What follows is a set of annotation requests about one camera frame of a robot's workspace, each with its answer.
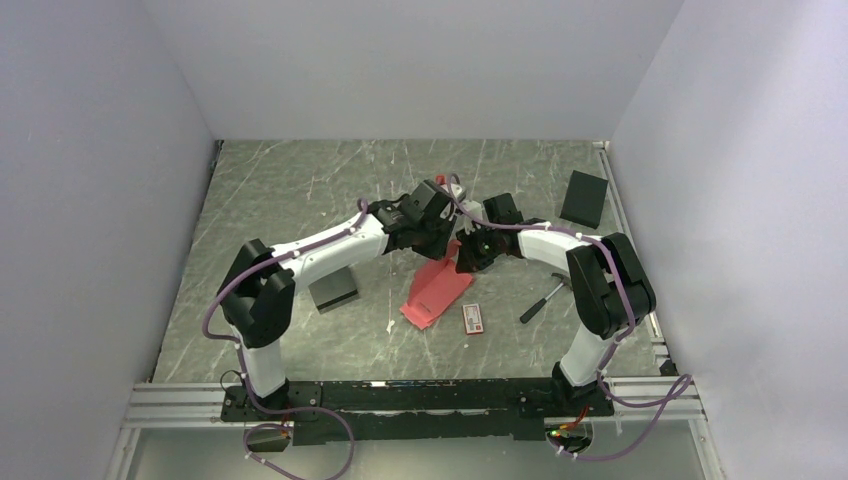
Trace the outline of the red cardboard paper box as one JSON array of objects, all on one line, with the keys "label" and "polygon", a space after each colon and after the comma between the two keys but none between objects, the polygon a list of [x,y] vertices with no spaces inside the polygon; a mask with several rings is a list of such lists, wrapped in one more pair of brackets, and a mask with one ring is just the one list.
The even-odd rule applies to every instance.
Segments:
[{"label": "red cardboard paper box", "polygon": [[459,241],[450,241],[442,259],[429,260],[414,275],[400,311],[419,330],[433,325],[473,282],[470,273],[457,271],[460,246]]}]

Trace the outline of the black box near left arm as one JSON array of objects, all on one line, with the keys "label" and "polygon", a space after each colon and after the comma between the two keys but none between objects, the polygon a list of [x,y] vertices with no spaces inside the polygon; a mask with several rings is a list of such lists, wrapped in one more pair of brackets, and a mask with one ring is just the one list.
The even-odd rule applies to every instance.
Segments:
[{"label": "black box near left arm", "polygon": [[353,271],[343,267],[309,286],[313,303],[320,314],[325,314],[359,298],[359,289]]}]

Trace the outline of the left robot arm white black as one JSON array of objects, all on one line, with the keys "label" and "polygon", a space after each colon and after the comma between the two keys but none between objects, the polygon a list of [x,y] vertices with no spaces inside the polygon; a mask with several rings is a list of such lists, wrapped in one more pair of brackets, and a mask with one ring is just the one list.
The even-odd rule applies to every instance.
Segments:
[{"label": "left robot arm white black", "polygon": [[245,243],[216,297],[232,332],[244,375],[251,384],[248,407],[264,420],[287,406],[288,379],[281,339],[292,323],[297,294],[351,265],[396,250],[443,258],[456,223],[462,186],[424,180],[394,200],[357,203],[351,219],[310,237],[267,246]]}]

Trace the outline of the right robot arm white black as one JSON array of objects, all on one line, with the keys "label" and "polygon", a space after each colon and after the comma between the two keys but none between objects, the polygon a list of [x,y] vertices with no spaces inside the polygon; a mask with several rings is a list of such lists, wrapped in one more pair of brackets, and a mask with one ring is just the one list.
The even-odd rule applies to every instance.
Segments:
[{"label": "right robot arm white black", "polygon": [[653,287],[630,240],[621,233],[584,235],[540,219],[525,220],[504,194],[490,199],[507,208],[504,220],[485,220],[476,202],[456,200],[468,228],[457,232],[457,270],[476,273],[501,255],[537,261],[565,272],[581,320],[575,337],[555,364],[551,401],[574,415],[598,386],[616,345],[656,307]]}]

